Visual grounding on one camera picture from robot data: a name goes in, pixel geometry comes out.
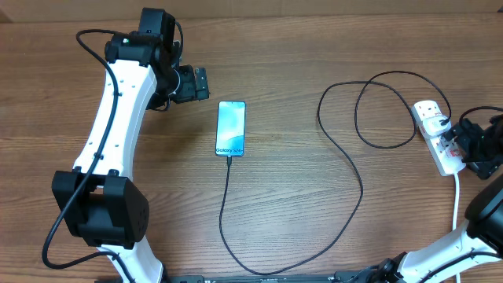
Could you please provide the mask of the Galaxy smartphone blue screen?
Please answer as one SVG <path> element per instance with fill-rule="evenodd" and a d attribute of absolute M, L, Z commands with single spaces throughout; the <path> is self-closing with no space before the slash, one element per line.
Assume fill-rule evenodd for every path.
<path fill-rule="evenodd" d="M 217 156 L 243 156 L 246 124 L 244 101 L 218 103 L 215 154 Z"/>

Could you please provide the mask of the white power strip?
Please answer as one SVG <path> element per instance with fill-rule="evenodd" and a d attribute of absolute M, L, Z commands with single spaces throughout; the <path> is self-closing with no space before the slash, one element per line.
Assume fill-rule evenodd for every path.
<path fill-rule="evenodd" d="M 438 104 L 431 100 L 415 103 L 412 107 L 412 113 L 418 130 L 419 122 L 424 119 L 433 116 L 444 116 Z M 461 151 L 453 140 L 447 141 L 442 136 L 443 134 L 432 139 L 424 138 L 424 140 L 441 176 L 456 175 L 465 168 L 465 164 L 462 162 Z"/>

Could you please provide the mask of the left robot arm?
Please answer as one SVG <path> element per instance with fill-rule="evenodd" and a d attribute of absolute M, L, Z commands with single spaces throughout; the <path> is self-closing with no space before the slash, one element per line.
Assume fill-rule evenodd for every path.
<path fill-rule="evenodd" d="M 181 63 L 182 31 L 163 9 L 145 8 L 136 31 L 112 31 L 99 61 L 105 87 L 86 144 L 70 171 L 57 171 L 58 223 L 110 259 L 121 282 L 166 282 L 146 237 L 149 202 L 133 182 L 134 151 L 148 110 L 209 97 L 206 72 Z"/>

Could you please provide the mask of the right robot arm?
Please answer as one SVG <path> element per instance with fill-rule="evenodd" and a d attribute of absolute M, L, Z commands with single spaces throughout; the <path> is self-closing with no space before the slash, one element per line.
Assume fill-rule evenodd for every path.
<path fill-rule="evenodd" d="M 472 161 L 502 158 L 502 116 L 482 130 L 469 119 L 447 134 Z M 370 282 L 441 282 L 467 269 L 502 259 L 502 177 L 498 176 L 467 206 L 466 221 L 458 228 L 415 252 L 383 261 Z"/>

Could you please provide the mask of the white charger adapter plug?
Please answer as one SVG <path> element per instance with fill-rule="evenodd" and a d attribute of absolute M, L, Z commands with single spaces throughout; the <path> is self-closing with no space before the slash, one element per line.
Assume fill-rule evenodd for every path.
<path fill-rule="evenodd" d="M 432 139 L 447 132 L 451 122 L 446 116 L 433 116 L 419 122 L 419 130 L 425 139 Z"/>

